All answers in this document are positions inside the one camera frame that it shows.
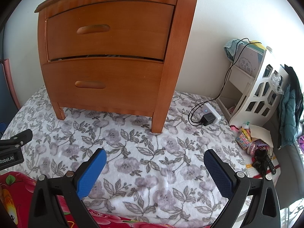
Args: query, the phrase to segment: screw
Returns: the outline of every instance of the screw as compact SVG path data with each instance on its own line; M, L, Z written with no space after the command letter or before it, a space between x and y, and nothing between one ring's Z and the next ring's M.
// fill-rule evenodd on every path
M272 176L271 176L271 175L266 175L266 179L267 179L268 181L271 181L271 180L272 180Z
M38 177L38 180L39 181L43 181L45 179L45 175L40 175L39 177Z
M72 170L69 170L65 175L67 177L72 177L72 176L74 176L74 172Z
M240 177L240 178L243 178L245 176L245 174L241 171L238 171L237 176Z

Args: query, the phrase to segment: green cloth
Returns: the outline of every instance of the green cloth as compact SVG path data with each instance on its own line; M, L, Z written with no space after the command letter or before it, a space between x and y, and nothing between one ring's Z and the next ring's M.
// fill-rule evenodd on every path
M290 84L281 98L279 114L281 119L281 147L293 145L297 139L297 130L295 122L295 90L290 90Z

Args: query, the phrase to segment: nightstand leg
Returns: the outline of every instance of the nightstand leg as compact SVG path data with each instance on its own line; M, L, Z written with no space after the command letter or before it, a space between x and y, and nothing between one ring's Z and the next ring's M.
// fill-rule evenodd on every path
M57 119L59 120L64 120L65 119L65 114L64 114L64 111L63 109L61 109L59 107L59 104L58 103L54 103L54 102L51 102L52 103L52 106L53 106L53 109L55 111L55 114L57 116Z
M161 133L183 62L197 0L177 0L155 110L152 133Z
M152 116L151 132L160 134L163 130L165 120L167 117L167 111L164 112L154 112Z

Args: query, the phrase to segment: navy gripper pad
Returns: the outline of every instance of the navy gripper pad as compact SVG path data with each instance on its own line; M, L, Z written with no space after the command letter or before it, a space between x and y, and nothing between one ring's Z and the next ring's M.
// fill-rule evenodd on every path
M99 153L95 152L92 157L90 165L86 171L82 174L77 183L77 195L81 199L89 195L93 188L97 178L99 177L102 169L107 162L107 154L105 150L100 150Z
M204 153L204 164L215 182L221 195L225 198L231 199L233 196L233 181L226 174L218 160L207 150Z

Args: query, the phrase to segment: purple cloth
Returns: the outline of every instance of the purple cloth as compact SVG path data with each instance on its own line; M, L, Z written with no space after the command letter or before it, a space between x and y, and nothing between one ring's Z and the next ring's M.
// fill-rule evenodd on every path
M300 146L302 152L304 153L304 136L301 136L301 137L298 139L298 143L299 143L299 146Z

